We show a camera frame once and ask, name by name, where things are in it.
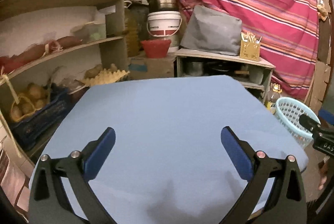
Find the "red container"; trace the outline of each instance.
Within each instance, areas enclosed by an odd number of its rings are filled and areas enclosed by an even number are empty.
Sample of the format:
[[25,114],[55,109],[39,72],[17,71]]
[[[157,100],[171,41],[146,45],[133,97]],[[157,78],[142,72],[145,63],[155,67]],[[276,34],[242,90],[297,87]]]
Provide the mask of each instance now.
[[170,39],[153,39],[141,41],[141,44],[148,58],[165,58],[171,42]]

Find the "light blue tabletop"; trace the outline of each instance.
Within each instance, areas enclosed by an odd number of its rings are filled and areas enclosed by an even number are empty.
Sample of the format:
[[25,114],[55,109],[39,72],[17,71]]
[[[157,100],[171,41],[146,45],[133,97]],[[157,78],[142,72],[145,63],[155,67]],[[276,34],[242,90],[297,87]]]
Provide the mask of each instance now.
[[[116,143],[91,188],[118,224],[217,224],[247,182],[220,142],[230,126],[255,151],[308,158],[276,118],[228,76],[128,81],[89,89],[43,153],[66,157],[107,127]],[[63,180],[75,212],[85,217]],[[256,210],[263,207],[273,180]]]

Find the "light blue plastic basket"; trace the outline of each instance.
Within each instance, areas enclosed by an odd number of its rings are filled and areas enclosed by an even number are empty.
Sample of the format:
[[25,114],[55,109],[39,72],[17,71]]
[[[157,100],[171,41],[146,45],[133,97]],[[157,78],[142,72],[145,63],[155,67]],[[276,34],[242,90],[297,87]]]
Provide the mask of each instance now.
[[317,115],[302,102],[289,97],[282,97],[276,101],[275,116],[292,134],[298,144],[305,148],[312,142],[313,138],[312,134],[299,124],[301,114],[306,114],[320,123]]

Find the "dark blue crate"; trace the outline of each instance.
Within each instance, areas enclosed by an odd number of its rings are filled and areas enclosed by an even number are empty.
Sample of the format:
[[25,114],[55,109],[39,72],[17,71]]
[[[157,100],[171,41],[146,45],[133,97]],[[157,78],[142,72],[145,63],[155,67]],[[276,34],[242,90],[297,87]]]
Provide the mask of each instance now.
[[63,119],[72,109],[67,88],[51,86],[51,101],[32,116],[11,124],[11,131],[23,150],[28,151],[34,147],[36,140],[43,132],[56,121]]

